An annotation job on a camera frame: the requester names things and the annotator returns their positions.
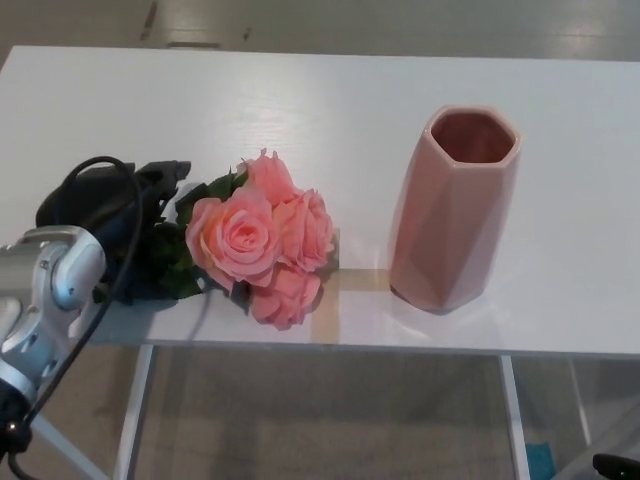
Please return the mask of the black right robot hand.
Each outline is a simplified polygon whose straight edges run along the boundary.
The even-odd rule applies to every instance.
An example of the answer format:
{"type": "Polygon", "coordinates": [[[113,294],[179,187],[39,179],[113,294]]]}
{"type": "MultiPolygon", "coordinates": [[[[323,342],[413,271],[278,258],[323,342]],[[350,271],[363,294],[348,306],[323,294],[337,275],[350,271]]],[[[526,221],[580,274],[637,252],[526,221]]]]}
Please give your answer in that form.
{"type": "Polygon", "coordinates": [[[592,459],[593,468],[606,479],[640,480],[640,462],[613,454],[598,453],[592,459]]]}

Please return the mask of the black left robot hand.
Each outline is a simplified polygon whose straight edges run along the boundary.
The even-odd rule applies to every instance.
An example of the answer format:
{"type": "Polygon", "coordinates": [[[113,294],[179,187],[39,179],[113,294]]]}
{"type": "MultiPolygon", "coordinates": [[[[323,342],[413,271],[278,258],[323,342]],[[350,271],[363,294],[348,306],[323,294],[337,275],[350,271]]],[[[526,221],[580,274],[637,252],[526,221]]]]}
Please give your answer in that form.
{"type": "Polygon", "coordinates": [[[142,198],[141,242],[164,221],[163,212],[188,176],[187,161],[157,161],[138,168],[112,164],[111,157],[96,157],[95,164],[48,195],[36,213],[38,227],[74,225],[89,231],[101,244],[109,266],[125,258],[134,237],[138,206],[131,181],[142,198]]]}

